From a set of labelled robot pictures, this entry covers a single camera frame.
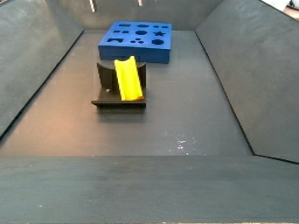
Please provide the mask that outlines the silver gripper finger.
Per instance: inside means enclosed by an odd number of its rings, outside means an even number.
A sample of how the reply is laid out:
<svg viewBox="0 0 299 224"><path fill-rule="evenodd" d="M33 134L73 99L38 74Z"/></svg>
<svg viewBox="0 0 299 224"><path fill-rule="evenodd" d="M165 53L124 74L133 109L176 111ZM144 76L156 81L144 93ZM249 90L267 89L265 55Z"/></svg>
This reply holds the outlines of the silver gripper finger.
<svg viewBox="0 0 299 224"><path fill-rule="evenodd" d="M142 0L136 0L137 1L137 6L142 6Z"/></svg>
<svg viewBox="0 0 299 224"><path fill-rule="evenodd" d="M94 13L96 12L96 7L94 7L93 0L88 0L88 3L89 3L90 12Z"/></svg>

